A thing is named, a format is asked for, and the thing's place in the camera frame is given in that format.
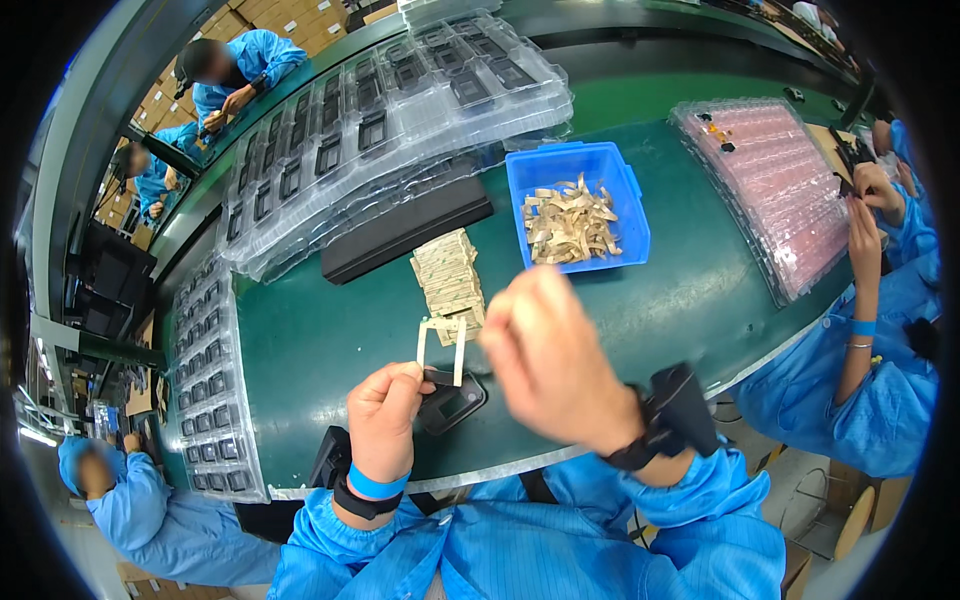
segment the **wrist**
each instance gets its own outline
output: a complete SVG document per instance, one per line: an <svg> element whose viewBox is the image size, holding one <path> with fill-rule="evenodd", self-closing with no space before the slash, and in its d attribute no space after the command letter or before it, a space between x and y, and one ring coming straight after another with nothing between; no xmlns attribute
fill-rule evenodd
<svg viewBox="0 0 960 600"><path fill-rule="evenodd" d="M616 402L610 411L613 419L607 430L597 432L595 439L584 443L600 456L610 456L622 450L638 440L645 430L636 393L627 386L618 384L615 396Z"/></svg>

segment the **black strap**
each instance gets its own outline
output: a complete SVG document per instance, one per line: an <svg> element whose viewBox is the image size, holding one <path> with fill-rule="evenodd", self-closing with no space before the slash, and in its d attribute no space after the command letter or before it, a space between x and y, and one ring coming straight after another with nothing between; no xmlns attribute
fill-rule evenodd
<svg viewBox="0 0 960 600"><path fill-rule="evenodd" d="M431 516L440 510L440 502L430 492L408 493L410 501L420 509L423 516Z"/></svg>
<svg viewBox="0 0 960 600"><path fill-rule="evenodd" d="M540 504L559 504L559 502L557 502L557 498L550 491L550 488L547 487L546 481L543 480L542 468L536 468L534 470L521 473L520 483L523 484L523 489L527 491L527 497L531 502L539 502Z"/></svg>

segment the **hand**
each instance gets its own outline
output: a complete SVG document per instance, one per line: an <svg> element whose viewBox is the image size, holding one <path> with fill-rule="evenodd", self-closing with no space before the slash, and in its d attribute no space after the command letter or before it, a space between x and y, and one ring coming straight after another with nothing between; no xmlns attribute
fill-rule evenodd
<svg viewBox="0 0 960 600"><path fill-rule="evenodd" d="M422 395L435 391L416 362L391 363L353 388L347 419L353 464L361 473L378 483L407 474L414 464L414 418Z"/></svg>
<svg viewBox="0 0 960 600"><path fill-rule="evenodd" d="M253 96L256 96L256 90L253 89L253 86L249 84L244 85L227 96L227 99L224 101L224 114L235 115L237 112L240 112L240 109L245 107L247 102L253 99Z"/></svg>
<svg viewBox="0 0 960 600"><path fill-rule="evenodd" d="M226 124L227 114L222 110L214 110L204 119L204 129L209 132L216 132Z"/></svg>
<svg viewBox="0 0 960 600"><path fill-rule="evenodd" d="M636 395L553 267L526 271L497 294L479 341L510 413L542 436L609 456L642 435Z"/></svg>
<svg viewBox="0 0 960 600"><path fill-rule="evenodd" d="M900 184L906 189L906 193L917 198L917 186L913 184L913 171L910 170L910 165L903 162L899 156L897 157L897 174L900 175Z"/></svg>
<svg viewBox="0 0 960 600"><path fill-rule="evenodd" d="M123 437L123 449L127 450L127 454L133 454L134 452L140 451L140 434L133 432L128 433Z"/></svg>
<svg viewBox="0 0 960 600"><path fill-rule="evenodd" d="M906 204L890 178L875 162L861 162L853 169L853 187L867 206L883 211L883 218L894 227L903 222Z"/></svg>
<svg viewBox="0 0 960 600"><path fill-rule="evenodd" d="M177 179L177 172L173 167L167 167L167 174L163 176L163 184L169 190L180 189L180 180Z"/></svg>
<svg viewBox="0 0 960 600"><path fill-rule="evenodd" d="M850 262L854 285L860 291L875 293L880 287L880 234L874 215L861 200L847 199L850 213Z"/></svg>

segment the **floor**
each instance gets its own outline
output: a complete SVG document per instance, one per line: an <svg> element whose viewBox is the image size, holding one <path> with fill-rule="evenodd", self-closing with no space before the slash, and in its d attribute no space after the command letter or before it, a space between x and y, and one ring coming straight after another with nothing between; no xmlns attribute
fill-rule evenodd
<svg viewBox="0 0 960 600"><path fill-rule="evenodd" d="M714 419L718 421L717 429L744 453L750 472L754 472L764 457L780 446L780 443L757 433L740 419L730 396L718 396L717 403L711 410ZM768 459L764 470L770 475L770 493L762 504L764 520L779 527L787 538L802 533L816 516L818 502L795 491L822 495L826 478L818 469L827 471L828 467L827 457L796 448L787 448L775 459ZM647 524L642 516L638 516L638 522L640 526ZM815 534L819 534L821 539L818 540ZM829 547L830 536L833 535L835 532L828 530L822 534L811 532L804 541ZM829 563L814 557L810 583L804 591L804 597L818 600L845 597L881 546L884 536L885 531L865 536L851 555L841 563ZM656 534L644 535L647 543L655 537ZM231 591L237 600L262 600L268 588L269 586L245 586L232 588Z"/></svg>

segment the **black wrist strap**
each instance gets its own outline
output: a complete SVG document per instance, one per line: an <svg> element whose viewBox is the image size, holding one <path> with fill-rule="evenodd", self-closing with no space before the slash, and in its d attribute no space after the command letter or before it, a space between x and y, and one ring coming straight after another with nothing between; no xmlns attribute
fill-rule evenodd
<svg viewBox="0 0 960 600"><path fill-rule="evenodd" d="M257 95L263 93L263 90L267 89L267 74L260 73L250 82L251 87L256 91Z"/></svg>
<svg viewBox="0 0 960 600"><path fill-rule="evenodd" d="M398 493L392 498L384 500L368 500L353 495L350 488L347 487L347 474L341 473L333 484L333 499L348 513L361 516L368 521L372 521L377 515L384 515L395 511L400 505L400 499L403 492Z"/></svg>

